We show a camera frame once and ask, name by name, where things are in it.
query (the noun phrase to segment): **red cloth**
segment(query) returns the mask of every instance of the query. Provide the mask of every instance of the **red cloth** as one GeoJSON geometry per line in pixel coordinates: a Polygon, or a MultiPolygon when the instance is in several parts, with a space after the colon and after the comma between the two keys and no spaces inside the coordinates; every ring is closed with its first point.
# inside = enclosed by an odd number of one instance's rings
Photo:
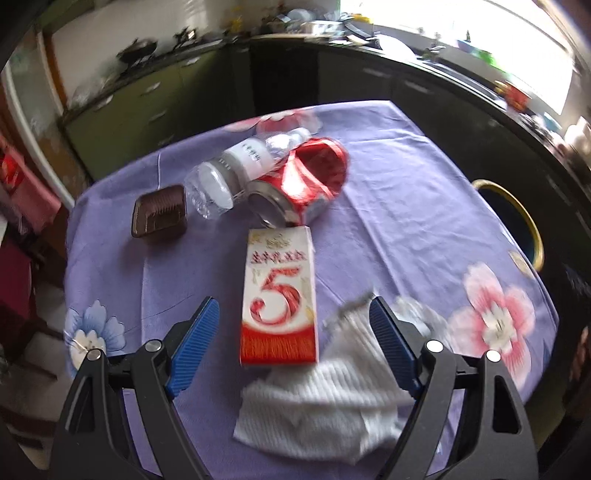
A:
{"type": "Polygon", "coordinates": [[[26,166],[22,155],[0,135],[0,182],[35,233],[53,222],[61,203],[26,166]]]}
{"type": "Polygon", "coordinates": [[[29,318],[31,259],[9,238],[0,245],[0,306],[29,318]]]}

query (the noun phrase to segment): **floral tablecloth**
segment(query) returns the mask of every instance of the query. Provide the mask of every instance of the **floral tablecloth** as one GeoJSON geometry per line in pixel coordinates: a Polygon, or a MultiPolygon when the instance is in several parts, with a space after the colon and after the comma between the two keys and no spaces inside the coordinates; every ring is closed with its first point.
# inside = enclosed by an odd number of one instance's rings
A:
{"type": "MultiPolygon", "coordinates": [[[[556,335],[550,298],[464,175],[392,103],[322,105],[197,135],[160,151],[161,184],[181,183],[195,164],[255,131],[302,124],[322,125],[320,134],[342,142],[351,159],[343,193],[311,225],[319,319],[370,289],[390,302],[412,297],[448,319],[457,352],[498,350],[527,399],[556,335]]],[[[190,212],[187,232],[172,244],[131,238],[135,199],[157,188],[157,157],[96,183],[72,211],[65,282],[71,370],[88,348],[132,352],[162,338],[211,295],[221,305],[219,333],[175,405],[213,477],[374,478],[385,449],[351,466],[268,455],[232,439],[240,391],[258,375],[238,362],[246,236],[258,224],[241,205],[217,222],[190,212]]],[[[126,404],[142,464],[156,471],[133,393],[126,404]]],[[[458,415],[455,405],[434,469],[445,464],[458,415]]]]}

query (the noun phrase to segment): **metal screw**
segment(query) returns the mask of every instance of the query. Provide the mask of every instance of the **metal screw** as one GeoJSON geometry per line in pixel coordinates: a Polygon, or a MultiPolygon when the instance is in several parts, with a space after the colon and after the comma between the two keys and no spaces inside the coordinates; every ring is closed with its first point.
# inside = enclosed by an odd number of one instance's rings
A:
{"type": "Polygon", "coordinates": [[[501,360],[501,354],[499,352],[497,352],[496,350],[488,350],[486,353],[486,357],[491,362],[499,362],[501,360]]]}
{"type": "Polygon", "coordinates": [[[150,340],[146,343],[146,350],[148,352],[157,352],[162,348],[162,342],[160,340],[150,340]]]}
{"type": "Polygon", "coordinates": [[[437,340],[429,340],[427,342],[427,350],[433,353],[439,353],[443,351],[443,344],[437,340]]]}
{"type": "Polygon", "coordinates": [[[91,362],[94,362],[95,360],[98,360],[100,358],[100,349],[99,348],[93,348],[90,352],[88,352],[86,354],[86,358],[88,360],[90,360],[91,362]]]}

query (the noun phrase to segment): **printed number 5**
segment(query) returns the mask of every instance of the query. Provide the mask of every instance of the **printed number 5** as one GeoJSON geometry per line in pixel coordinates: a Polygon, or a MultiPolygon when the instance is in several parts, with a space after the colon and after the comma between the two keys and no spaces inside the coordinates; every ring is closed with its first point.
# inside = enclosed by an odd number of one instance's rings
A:
{"type": "Polygon", "coordinates": [[[283,314],[279,315],[274,319],[263,319],[261,318],[261,310],[265,307],[265,300],[257,297],[251,302],[251,316],[257,323],[263,325],[283,325],[297,313],[300,308],[301,296],[291,285],[285,283],[274,283],[274,280],[279,275],[286,277],[295,277],[300,272],[300,267],[295,268],[272,268],[267,279],[263,282],[261,291],[272,290],[276,291],[279,295],[283,296],[286,307],[283,314]]]}

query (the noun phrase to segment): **white wall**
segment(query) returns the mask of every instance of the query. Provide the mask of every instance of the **white wall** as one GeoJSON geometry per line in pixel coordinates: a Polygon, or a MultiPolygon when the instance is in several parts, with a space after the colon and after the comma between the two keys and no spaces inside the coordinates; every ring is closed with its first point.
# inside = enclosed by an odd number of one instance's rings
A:
{"type": "MultiPolygon", "coordinates": [[[[174,44],[173,35],[183,27],[198,28],[202,33],[218,30],[237,5],[242,8],[245,26],[253,27],[259,23],[265,7],[277,3],[277,0],[115,0],[76,18],[52,36],[66,95],[70,99],[82,83],[121,69],[115,55],[135,38],[157,39],[158,53],[174,44]]],[[[336,10],[338,0],[299,0],[293,4],[332,11],[336,10]]]]}

